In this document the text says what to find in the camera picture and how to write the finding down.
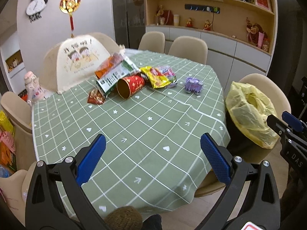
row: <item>panda clock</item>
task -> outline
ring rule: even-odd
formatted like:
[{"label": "panda clock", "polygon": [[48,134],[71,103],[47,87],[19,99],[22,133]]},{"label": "panda clock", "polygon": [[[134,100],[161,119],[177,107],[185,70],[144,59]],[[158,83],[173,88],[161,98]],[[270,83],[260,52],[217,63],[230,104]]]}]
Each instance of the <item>panda clock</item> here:
[{"label": "panda clock", "polygon": [[31,0],[26,9],[31,23],[41,18],[40,13],[47,6],[47,2],[48,0]]}]

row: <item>checkered tablecloth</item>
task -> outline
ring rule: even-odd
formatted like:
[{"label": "checkered tablecloth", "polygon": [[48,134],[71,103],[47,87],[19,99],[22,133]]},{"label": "checkered tablecloth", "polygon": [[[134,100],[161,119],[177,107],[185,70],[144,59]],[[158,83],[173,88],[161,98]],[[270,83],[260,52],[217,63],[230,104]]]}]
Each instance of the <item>checkered tablecloth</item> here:
[{"label": "checkered tablecloth", "polygon": [[[114,93],[98,106],[87,103],[93,77],[33,106],[38,160],[61,162],[88,146],[98,133],[105,135],[106,151],[82,185],[102,217],[125,205],[146,217],[192,202],[211,169],[200,148],[201,135],[209,132],[222,146],[230,140],[223,90],[212,67],[149,51],[130,59],[139,67],[170,65],[178,85],[159,90],[147,86],[128,100]],[[203,81],[200,95],[185,92],[186,77]],[[73,217],[62,184],[59,191]]]}]

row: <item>metal bolt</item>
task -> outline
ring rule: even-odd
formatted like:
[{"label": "metal bolt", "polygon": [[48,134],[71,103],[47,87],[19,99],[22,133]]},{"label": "metal bolt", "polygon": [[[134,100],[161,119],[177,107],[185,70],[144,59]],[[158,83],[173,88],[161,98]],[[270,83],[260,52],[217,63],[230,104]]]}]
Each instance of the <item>metal bolt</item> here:
[{"label": "metal bolt", "polygon": [[37,166],[38,166],[38,167],[42,167],[43,165],[44,165],[44,162],[43,162],[43,161],[38,161],[38,162],[37,162]]},{"label": "metal bolt", "polygon": [[235,160],[237,163],[242,162],[242,158],[241,158],[240,156],[235,156],[235,157],[234,157],[234,160]]},{"label": "metal bolt", "polygon": [[263,165],[264,165],[265,167],[268,167],[268,166],[270,165],[270,163],[269,163],[267,160],[264,160],[264,161],[263,161]]},{"label": "metal bolt", "polygon": [[71,163],[73,161],[73,159],[74,158],[72,156],[66,157],[65,162],[66,163]]}]

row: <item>yellow snack bag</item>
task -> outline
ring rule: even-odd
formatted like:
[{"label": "yellow snack bag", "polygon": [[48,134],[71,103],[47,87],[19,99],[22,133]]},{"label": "yellow snack bag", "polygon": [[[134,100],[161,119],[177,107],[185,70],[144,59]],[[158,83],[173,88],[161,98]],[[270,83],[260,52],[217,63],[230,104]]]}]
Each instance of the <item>yellow snack bag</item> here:
[{"label": "yellow snack bag", "polygon": [[10,132],[12,136],[15,135],[15,128],[3,111],[0,112],[0,128],[2,131]]},{"label": "yellow snack bag", "polygon": [[171,83],[171,81],[155,67],[141,67],[140,70],[148,77],[153,88],[162,88]]}]

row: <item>blue textured pad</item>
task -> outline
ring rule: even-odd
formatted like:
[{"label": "blue textured pad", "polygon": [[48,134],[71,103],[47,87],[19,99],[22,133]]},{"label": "blue textured pad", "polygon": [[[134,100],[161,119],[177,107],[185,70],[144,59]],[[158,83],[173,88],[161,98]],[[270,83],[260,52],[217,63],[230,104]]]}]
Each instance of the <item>blue textured pad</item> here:
[{"label": "blue textured pad", "polygon": [[215,144],[205,134],[201,136],[201,149],[211,164],[218,180],[228,185],[231,181],[230,167],[215,147]]},{"label": "blue textured pad", "polygon": [[296,132],[303,132],[304,128],[300,120],[291,115],[289,112],[284,111],[281,118]]},{"label": "blue textured pad", "polygon": [[105,149],[106,138],[101,135],[78,165],[76,181],[79,186],[88,182]]}]

